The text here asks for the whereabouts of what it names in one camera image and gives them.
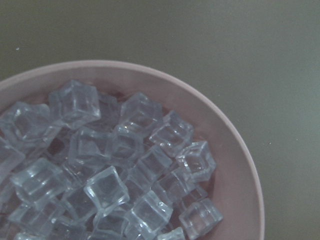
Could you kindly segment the pink bowl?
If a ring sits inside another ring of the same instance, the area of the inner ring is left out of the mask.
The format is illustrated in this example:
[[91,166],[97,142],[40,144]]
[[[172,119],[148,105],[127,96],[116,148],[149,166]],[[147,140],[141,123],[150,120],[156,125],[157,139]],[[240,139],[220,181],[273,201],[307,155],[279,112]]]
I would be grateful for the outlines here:
[[207,240],[262,240],[265,210],[262,188],[250,152],[230,120],[202,93],[159,70],[120,61],[80,60],[52,64],[0,82],[0,109],[16,101],[43,103],[49,92],[69,80],[95,85],[118,97],[144,92],[195,127],[209,142],[217,169],[205,184],[224,218]]

